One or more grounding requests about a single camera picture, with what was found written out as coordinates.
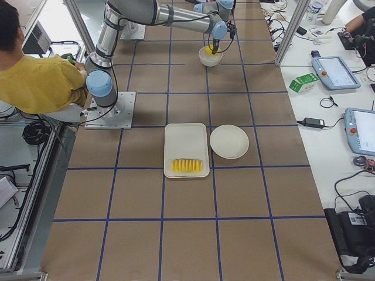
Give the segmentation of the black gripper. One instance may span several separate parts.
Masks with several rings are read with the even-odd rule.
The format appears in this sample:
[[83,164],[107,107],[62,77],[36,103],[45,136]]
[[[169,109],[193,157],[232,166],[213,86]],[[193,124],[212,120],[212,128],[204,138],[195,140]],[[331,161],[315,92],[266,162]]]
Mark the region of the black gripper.
[[219,44],[220,40],[219,39],[213,39],[213,44],[210,44],[210,52],[216,54],[219,51]]

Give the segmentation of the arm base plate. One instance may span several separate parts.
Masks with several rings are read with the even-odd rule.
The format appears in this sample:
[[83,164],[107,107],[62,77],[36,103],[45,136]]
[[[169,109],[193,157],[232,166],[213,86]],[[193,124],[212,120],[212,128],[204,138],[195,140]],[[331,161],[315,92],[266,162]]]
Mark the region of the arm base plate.
[[136,92],[119,92],[114,107],[99,107],[94,98],[90,107],[94,110],[87,114],[86,129],[131,129],[134,114]]
[[145,25],[141,25],[139,23],[128,21],[124,26],[120,39],[121,40],[144,40],[145,29],[146,29]]

